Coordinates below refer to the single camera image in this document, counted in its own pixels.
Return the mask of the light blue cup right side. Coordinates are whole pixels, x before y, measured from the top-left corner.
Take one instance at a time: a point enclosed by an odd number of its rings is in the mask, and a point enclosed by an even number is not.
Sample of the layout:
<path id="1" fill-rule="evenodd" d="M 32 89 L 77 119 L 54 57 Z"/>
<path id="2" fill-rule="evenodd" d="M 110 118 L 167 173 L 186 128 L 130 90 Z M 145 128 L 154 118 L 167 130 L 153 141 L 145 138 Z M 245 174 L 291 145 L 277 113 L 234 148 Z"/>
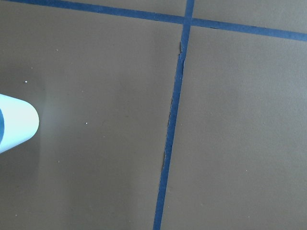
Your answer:
<path id="1" fill-rule="evenodd" d="M 34 136 L 39 127 L 36 109 L 28 102 L 0 96 L 0 152 L 10 150 Z"/>

